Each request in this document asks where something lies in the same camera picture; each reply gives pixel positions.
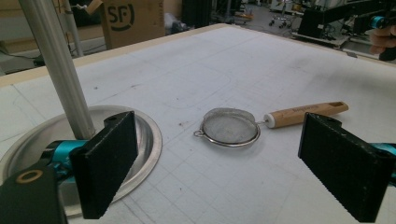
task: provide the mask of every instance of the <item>cardboard box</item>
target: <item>cardboard box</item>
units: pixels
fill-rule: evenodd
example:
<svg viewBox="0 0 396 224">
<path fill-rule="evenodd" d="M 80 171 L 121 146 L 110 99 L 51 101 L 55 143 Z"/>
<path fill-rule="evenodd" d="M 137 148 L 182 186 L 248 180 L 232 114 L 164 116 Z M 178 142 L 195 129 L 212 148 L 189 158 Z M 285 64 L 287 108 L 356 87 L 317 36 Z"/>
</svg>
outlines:
<svg viewBox="0 0 396 224">
<path fill-rule="evenodd" d="M 107 49 L 165 36 L 163 0 L 103 0 L 100 11 Z"/>
</svg>

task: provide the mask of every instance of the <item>white table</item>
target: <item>white table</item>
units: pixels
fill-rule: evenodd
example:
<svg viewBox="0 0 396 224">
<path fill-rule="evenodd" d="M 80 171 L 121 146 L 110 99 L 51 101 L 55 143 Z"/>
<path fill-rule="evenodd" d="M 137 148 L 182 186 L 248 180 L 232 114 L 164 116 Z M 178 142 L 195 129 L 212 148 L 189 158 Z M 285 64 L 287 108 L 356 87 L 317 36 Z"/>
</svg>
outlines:
<svg viewBox="0 0 396 224">
<path fill-rule="evenodd" d="M 264 33 L 215 25 L 75 60 L 88 105 L 124 105 L 154 119 L 159 162 L 99 220 L 70 223 L 357 223 L 298 158 L 302 126 L 262 128 L 248 148 L 193 136 L 204 114 L 236 107 L 256 120 L 298 105 L 344 101 L 334 116 L 367 142 L 396 142 L 394 64 L 348 57 Z M 45 68 L 0 77 L 0 157 L 63 113 Z M 388 188 L 377 223 L 395 223 Z"/>
</svg>

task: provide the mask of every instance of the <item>wooden handle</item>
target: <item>wooden handle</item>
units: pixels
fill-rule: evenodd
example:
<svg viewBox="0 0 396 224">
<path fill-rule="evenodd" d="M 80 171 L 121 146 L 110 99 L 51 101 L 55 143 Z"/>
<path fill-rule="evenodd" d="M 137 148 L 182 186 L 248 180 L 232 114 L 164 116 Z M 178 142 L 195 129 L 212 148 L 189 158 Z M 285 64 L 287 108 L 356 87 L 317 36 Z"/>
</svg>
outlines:
<svg viewBox="0 0 396 224">
<path fill-rule="evenodd" d="M 348 110 L 348 106 L 344 102 L 304 105 L 266 114 L 264 120 L 268 128 L 279 128 L 302 123 L 306 112 L 330 116 L 346 110 Z"/>
</svg>

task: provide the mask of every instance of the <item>metal pole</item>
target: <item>metal pole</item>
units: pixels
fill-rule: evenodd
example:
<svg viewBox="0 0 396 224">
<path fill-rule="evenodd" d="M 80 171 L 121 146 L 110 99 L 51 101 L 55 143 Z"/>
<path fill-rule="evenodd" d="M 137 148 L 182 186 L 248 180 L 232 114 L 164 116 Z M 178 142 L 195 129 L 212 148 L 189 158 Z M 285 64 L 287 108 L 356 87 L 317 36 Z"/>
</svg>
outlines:
<svg viewBox="0 0 396 224">
<path fill-rule="evenodd" d="M 20 0 L 20 4 L 75 137 L 90 139 L 95 129 L 52 1 Z"/>
<path fill-rule="evenodd" d="M 233 23 L 233 18 L 231 16 L 231 2 L 232 0 L 227 1 L 227 8 L 225 12 L 225 23 Z"/>
<path fill-rule="evenodd" d="M 76 22 L 74 20 L 73 11 L 72 8 L 70 7 L 69 0 L 64 0 L 64 15 L 66 18 L 67 27 L 70 29 L 70 32 L 72 33 L 75 42 L 77 55 L 78 57 L 82 57 L 84 56 L 84 53 L 82 52 L 82 46 L 81 46 L 81 42 L 79 41 Z"/>
</svg>

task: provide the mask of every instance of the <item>metal strainer rim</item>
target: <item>metal strainer rim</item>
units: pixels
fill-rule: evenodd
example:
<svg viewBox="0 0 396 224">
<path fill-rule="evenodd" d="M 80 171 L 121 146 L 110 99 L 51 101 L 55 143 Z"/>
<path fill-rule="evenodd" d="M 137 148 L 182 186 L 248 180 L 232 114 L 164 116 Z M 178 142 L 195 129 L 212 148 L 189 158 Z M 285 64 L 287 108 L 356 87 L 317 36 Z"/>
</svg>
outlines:
<svg viewBox="0 0 396 224">
<path fill-rule="evenodd" d="M 211 115 L 213 114 L 221 114 L 222 112 L 233 112 L 237 113 L 239 115 L 239 118 L 244 119 L 246 122 L 249 122 L 250 124 L 254 125 L 255 127 L 255 134 L 248 140 L 242 141 L 242 142 L 234 142 L 234 143 L 229 143 L 229 142 L 222 142 L 216 138 L 213 138 L 212 136 L 209 136 L 205 131 L 205 122 L 208 120 L 208 118 L 212 117 Z M 205 137 L 207 140 L 209 140 L 211 143 L 224 146 L 224 147 L 243 147 L 247 146 L 253 142 L 255 142 L 261 135 L 261 129 L 260 126 L 257 124 L 257 122 L 254 119 L 254 116 L 247 112 L 246 110 L 241 110 L 241 109 L 236 109 L 236 108 L 226 108 L 226 107 L 220 107 L 220 108 L 215 108 L 210 111 L 208 111 L 204 115 L 204 120 L 201 123 L 200 130 L 196 131 L 194 133 L 195 136 L 198 137 Z"/>
</svg>

